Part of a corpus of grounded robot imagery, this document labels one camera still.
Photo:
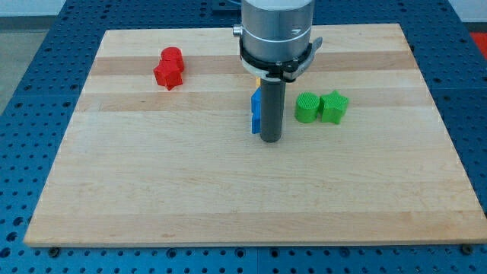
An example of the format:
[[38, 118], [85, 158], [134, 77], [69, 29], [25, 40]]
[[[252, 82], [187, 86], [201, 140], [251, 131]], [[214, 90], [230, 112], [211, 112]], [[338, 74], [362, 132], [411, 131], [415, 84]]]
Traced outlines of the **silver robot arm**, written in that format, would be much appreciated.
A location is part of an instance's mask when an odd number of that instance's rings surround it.
[[287, 62], [310, 42], [314, 0], [243, 0], [241, 47], [263, 62]]

